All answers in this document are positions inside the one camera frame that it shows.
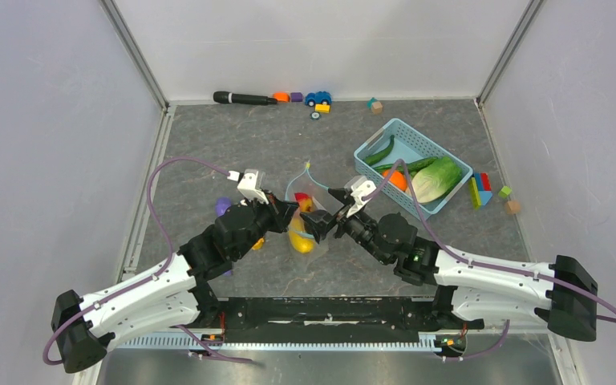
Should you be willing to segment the purple toy cylinder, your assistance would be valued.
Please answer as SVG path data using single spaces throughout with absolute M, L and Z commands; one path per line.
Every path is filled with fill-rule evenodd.
M 219 197 L 216 200 L 216 204 L 214 206 L 215 214 L 217 217 L 221 217 L 224 215 L 228 208 L 232 206 L 233 202 L 228 197 Z

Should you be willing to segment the green toy cabbage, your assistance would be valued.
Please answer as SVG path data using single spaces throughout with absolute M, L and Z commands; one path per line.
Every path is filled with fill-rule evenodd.
M 453 159 L 444 156 L 418 171 L 411 180 L 418 203 L 430 203 L 452 191 L 463 176 L 462 169 Z

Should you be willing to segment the yellow toy block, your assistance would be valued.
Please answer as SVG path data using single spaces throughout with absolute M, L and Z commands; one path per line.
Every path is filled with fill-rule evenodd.
M 320 114 L 330 113 L 331 106 L 329 104 L 316 104 L 314 110 Z

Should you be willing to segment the green small cube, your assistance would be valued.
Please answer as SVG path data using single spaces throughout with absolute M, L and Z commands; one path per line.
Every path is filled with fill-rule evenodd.
M 509 186 L 503 186 L 501 190 L 498 192 L 499 197 L 503 199 L 509 199 L 511 197 L 513 190 Z

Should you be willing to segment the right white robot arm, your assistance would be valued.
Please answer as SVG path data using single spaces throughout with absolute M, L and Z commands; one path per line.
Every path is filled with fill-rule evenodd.
M 573 258 L 553 263 L 518 263 L 466 253 L 418 234 L 399 213 L 378 220 L 363 210 L 349 215 L 352 198 L 345 188 L 329 189 L 344 206 L 336 213 L 314 209 L 302 213 L 306 231 L 322 241 L 335 231 L 347 235 L 383 265 L 416 286 L 436 286 L 433 321 L 442 327 L 460 320 L 542 322 L 554 334 L 581 342 L 597 338 L 598 284 Z

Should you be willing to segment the teal and wood cubes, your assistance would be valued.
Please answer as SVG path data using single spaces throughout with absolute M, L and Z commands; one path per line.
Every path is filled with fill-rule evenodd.
M 373 115 L 378 115 L 378 114 L 381 114 L 383 112 L 383 105 L 376 98 L 371 98 L 368 101 L 367 106 L 368 106 L 368 108 L 370 109 L 370 111 L 371 111 L 371 113 Z

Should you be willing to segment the black microphone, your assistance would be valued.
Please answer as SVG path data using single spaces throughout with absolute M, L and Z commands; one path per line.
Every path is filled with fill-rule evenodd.
M 215 91 L 213 101 L 221 104 L 244 104 L 254 106 L 267 106 L 278 104 L 278 100 L 264 95 L 247 95 L 230 91 Z

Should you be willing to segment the clear zip top bag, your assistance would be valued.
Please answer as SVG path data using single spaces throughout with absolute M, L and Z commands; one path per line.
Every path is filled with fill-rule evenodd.
M 307 161 L 305 163 L 304 169 L 293 180 L 289 182 L 286 188 L 285 201 L 297 202 L 294 198 L 294 194 L 299 192 L 306 193 L 312 196 L 315 210 L 326 210 L 329 212 L 334 212 L 338 208 L 338 202 L 327 192 L 327 186 L 316 181 L 313 178 L 310 173 L 310 166 L 311 163 Z M 300 216 L 300 213 L 300 209 L 298 209 L 293 214 L 293 217 Z M 314 251 L 308 254 L 298 253 L 294 250 L 293 247 L 292 249 L 294 253 L 299 256 L 321 257 L 328 250 L 328 242 L 327 239 L 321 241 L 319 244 L 315 242 Z

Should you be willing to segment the red toy apple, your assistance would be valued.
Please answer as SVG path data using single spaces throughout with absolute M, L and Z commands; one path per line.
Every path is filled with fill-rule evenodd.
M 299 204 L 301 213 L 310 213 L 315 210 L 314 201 L 312 196 L 303 192 L 296 192 L 294 198 Z

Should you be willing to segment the multicolour block stack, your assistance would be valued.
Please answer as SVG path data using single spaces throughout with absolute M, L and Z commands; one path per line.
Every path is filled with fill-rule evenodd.
M 474 209 L 485 207 L 493 197 L 488 174 L 475 172 L 469 182 L 469 192 Z

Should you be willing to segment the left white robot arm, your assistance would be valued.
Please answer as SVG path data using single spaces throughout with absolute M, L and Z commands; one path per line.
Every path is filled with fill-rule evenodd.
M 143 334 L 192 322 L 213 325 L 221 310 L 209 281 L 231 270 L 268 232 L 287 232 L 299 210 L 296 201 L 271 192 L 266 198 L 232 205 L 167 259 L 127 281 L 83 296 L 60 294 L 44 362 L 73 374 Z

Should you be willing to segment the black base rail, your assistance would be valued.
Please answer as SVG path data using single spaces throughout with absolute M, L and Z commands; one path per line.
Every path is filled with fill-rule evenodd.
M 482 330 L 435 307 L 430 298 L 316 297 L 227 298 L 207 306 L 188 323 L 220 329 L 226 342 L 337 343 L 414 342 L 420 333 Z

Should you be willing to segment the curved green toy bean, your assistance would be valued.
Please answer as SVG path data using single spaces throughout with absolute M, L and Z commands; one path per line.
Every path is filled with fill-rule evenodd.
M 387 156 L 389 156 L 394 146 L 395 146 L 395 137 L 389 136 L 388 145 L 384 149 L 376 153 L 370 154 L 369 156 L 365 157 L 363 161 L 368 166 L 374 167 L 376 164 L 378 164 L 383 159 L 385 159 Z

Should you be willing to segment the wooden small cube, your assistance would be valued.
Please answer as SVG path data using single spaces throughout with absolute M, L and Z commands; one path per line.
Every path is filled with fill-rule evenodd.
M 521 211 L 521 204 L 518 201 L 507 201 L 505 203 L 505 212 L 509 215 L 516 215 Z

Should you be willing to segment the orange toy fruit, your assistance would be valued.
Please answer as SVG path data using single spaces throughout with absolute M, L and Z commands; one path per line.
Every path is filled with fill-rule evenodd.
M 407 191 L 408 182 L 403 173 L 396 169 L 388 169 L 382 173 L 382 177 L 389 178 L 389 182 L 402 192 Z

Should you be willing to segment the green toy cucumber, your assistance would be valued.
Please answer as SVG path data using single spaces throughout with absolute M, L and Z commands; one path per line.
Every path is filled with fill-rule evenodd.
M 437 156 L 430 156 L 430 157 L 426 157 L 426 158 L 423 158 L 423 159 L 420 159 L 420 160 L 417 160 L 411 163 L 407 163 L 407 170 L 409 171 L 410 174 L 416 173 L 430 166 L 436 160 L 438 160 Z M 380 164 L 380 165 L 374 166 L 373 169 L 376 172 L 382 173 L 384 171 L 391 169 L 393 166 L 394 166 L 393 164 Z

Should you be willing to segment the light blue plastic basket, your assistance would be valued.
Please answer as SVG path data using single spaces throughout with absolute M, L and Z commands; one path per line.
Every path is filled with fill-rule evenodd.
M 373 167 L 367 165 L 365 158 L 384 150 L 390 144 L 390 138 L 394 139 L 394 145 L 391 152 L 380 161 L 381 164 L 392 164 L 398 159 L 404 160 L 406 164 L 411 164 L 417 160 L 435 156 L 437 158 L 447 157 L 451 159 L 460 169 L 460 179 L 456 185 L 438 199 L 421 204 L 419 210 L 414 208 L 412 198 L 404 191 L 391 184 L 383 188 L 383 194 L 390 197 L 415 218 L 419 218 L 420 213 L 425 218 L 439 213 L 473 175 L 473 169 L 465 162 L 397 118 L 389 120 L 355 150 L 355 171 L 376 183 L 380 183 L 383 180 L 383 176 L 380 172 L 375 171 Z

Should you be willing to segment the blue toy car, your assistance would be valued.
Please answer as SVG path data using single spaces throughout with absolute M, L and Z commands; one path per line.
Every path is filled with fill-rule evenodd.
M 319 104 L 331 105 L 332 98 L 330 93 L 327 91 L 311 92 L 305 95 L 304 104 L 309 107 L 314 107 Z

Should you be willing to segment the yellow toy mango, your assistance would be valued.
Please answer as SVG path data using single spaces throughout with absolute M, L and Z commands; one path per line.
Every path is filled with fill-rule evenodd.
M 300 216 L 294 216 L 288 227 L 289 241 L 295 251 L 302 254 L 312 253 L 315 242 L 306 232 L 304 222 Z

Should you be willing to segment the orange yellow small toy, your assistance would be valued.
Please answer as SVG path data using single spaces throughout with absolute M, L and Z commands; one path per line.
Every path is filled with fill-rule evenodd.
M 264 244 L 265 244 L 265 238 L 262 237 L 252 246 L 252 250 L 259 250 L 263 247 Z

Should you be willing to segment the purple toy block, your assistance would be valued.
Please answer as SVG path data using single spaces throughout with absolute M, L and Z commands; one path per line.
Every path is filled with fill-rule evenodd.
M 301 103 L 303 100 L 304 100 L 304 95 L 301 92 L 291 92 L 290 93 L 291 103 Z

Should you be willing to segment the orange toy block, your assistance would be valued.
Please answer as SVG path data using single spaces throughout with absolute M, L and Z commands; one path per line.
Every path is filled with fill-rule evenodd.
M 276 99 L 279 103 L 290 103 L 291 97 L 286 92 L 275 92 L 272 97 Z

